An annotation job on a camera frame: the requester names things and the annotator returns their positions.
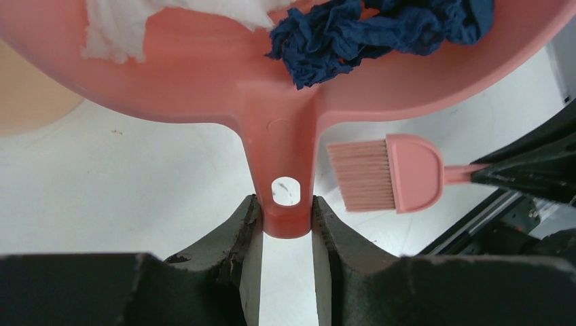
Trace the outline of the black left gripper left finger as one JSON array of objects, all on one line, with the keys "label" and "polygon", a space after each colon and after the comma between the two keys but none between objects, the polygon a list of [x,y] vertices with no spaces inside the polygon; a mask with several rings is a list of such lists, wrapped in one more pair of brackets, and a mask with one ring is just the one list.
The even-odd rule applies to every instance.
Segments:
[{"label": "black left gripper left finger", "polygon": [[222,224],[166,259],[137,254],[113,325],[258,325],[262,219],[251,194]]}]

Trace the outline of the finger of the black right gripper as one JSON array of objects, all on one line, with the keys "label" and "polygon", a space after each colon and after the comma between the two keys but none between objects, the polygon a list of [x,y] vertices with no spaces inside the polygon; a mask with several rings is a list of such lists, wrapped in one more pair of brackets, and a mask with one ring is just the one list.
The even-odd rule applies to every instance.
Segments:
[{"label": "finger of the black right gripper", "polygon": [[493,164],[562,139],[575,132],[575,99],[539,127],[473,164]]},{"label": "finger of the black right gripper", "polygon": [[491,164],[471,181],[559,204],[575,204],[575,133]]}]

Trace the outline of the pink hand brush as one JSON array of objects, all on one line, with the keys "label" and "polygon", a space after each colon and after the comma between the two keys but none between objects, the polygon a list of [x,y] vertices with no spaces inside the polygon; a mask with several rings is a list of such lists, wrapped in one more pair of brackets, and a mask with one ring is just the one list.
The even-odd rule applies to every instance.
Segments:
[{"label": "pink hand brush", "polygon": [[436,145],[413,134],[327,146],[348,212],[414,213],[433,206],[447,185],[471,182],[486,164],[447,166]]}]

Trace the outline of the white paper scrap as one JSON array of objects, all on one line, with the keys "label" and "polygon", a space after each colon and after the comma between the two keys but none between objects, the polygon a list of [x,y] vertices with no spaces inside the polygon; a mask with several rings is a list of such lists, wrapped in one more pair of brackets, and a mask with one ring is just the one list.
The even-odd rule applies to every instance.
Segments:
[{"label": "white paper scrap", "polygon": [[271,30],[270,12],[291,7],[308,9],[319,1],[87,1],[85,58],[124,64],[146,60],[144,44],[149,18],[165,9],[183,9],[230,18],[253,32]]}]

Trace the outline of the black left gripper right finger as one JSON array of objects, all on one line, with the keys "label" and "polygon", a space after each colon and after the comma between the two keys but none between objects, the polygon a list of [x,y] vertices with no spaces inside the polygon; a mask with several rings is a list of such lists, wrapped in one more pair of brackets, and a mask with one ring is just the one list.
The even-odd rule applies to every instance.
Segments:
[{"label": "black left gripper right finger", "polygon": [[406,262],[346,225],[320,196],[311,208],[320,325],[445,325],[410,287]]}]

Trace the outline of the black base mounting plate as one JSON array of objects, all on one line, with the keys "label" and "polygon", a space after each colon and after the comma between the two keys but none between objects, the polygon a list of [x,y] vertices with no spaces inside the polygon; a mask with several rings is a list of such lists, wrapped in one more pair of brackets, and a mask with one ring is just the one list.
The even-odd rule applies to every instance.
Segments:
[{"label": "black base mounting plate", "polygon": [[575,208],[497,190],[427,245],[421,255],[546,253],[575,234]]}]

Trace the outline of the pink plastic dustpan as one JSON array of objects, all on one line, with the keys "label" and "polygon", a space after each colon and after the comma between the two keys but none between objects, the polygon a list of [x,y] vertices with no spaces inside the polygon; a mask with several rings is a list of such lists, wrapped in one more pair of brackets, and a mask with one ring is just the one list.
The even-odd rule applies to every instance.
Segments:
[{"label": "pink plastic dustpan", "polygon": [[445,43],[430,56],[394,52],[303,90],[283,63],[265,57],[265,31],[183,9],[149,19],[142,63],[82,56],[83,1],[2,1],[1,38],[58,83],[114,111],[231,128],[245,148],[265,231],[298,238],[310,230],[323,131],[455,105],[511,73],[574,15],[574,1],[497,1],[493,28],[475,46]]}]

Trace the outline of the orange plastic bucket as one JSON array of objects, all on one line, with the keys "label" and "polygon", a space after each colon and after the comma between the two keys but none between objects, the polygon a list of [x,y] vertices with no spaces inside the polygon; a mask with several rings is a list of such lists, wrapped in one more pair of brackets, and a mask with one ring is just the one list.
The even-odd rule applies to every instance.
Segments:
[{"label": "orange plastic bucket", "polygon": [[72,112],[83,100],[1,41],[2,137],[52,124]]}]

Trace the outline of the dark blue paper scrap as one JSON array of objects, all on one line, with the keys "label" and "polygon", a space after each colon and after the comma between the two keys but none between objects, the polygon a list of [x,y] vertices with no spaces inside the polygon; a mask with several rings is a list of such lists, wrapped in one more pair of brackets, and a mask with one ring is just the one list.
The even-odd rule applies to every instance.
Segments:
[{"label": "dark blue paper scrap", "polygon": [[350,73],[397,51],[417,56],[444,42],[475,45],[492,28],[492,0],[327,1],[291,8],[270,32],[266,55],[284,63],[297,89]]}]

